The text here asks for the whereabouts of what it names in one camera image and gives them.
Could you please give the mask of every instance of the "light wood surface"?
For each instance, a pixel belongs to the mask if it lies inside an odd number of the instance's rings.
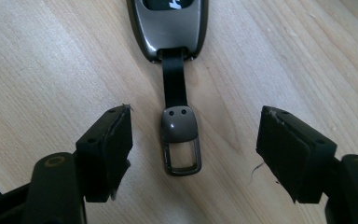
[[[132,33],[125,0],[0,0],[0,190],[30,181],[48,154],[114,106],[131,104],[131,168],[89,223],[325,223],[293,204],[255,152],[262,105],[290,111],[358,154],[358,0],[210,0],[198,59],[186,63],[203,167],[166,175],[159,64]],[[188,164],[174,148],[174,164]]]

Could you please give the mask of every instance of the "key strap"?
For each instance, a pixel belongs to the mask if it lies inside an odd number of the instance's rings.
[[[161,136],[165,166],[170,175],[193,175],[201,169],[200,140],[194,111],[187,105],[184,50],[162,51],[162,73],[166,108],[162,114]],[[194,142],[195,162],[190,167],[172,167],[170,144]]]

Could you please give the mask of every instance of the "black strap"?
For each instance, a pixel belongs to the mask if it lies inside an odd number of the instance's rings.
[[[182,49],[162,51],[162,74],[164,76],[165,106],[187,105]]]

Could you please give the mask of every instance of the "black key fob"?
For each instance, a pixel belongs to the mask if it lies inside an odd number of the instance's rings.
[[[131,26],[146,59],[160,62],[162,49],[183,48],[185,59],[200,53],[208,0],[128,0]]]

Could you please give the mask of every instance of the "metal loop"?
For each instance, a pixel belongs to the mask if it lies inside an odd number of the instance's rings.
[[[170,155],[170,145],[164,143],[164,156],[165,156],[165,167],[169,175],[184,176],[184,175],[193,175],[201,170],[201,152],[200,152],[200,140],[197,137],[194,139],[194,150],[196,155],[196,161],[192,166],[174,168],[171,164],[171,155]]]

